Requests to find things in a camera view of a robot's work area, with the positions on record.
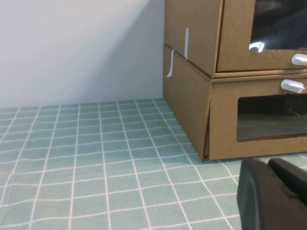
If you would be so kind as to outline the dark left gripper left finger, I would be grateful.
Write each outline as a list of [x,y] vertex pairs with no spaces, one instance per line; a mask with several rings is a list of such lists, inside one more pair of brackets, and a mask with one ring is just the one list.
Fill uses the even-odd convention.
[[240,167],[237,205],[244,230],[305,230],[307,205],[268,163],[247,158]]

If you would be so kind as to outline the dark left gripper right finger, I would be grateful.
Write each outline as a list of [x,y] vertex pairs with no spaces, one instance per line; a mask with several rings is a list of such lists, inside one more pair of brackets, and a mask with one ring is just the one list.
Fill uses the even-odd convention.
[[268,165],[286,187],[307,204],[307,172],[281,158],[271,158]]

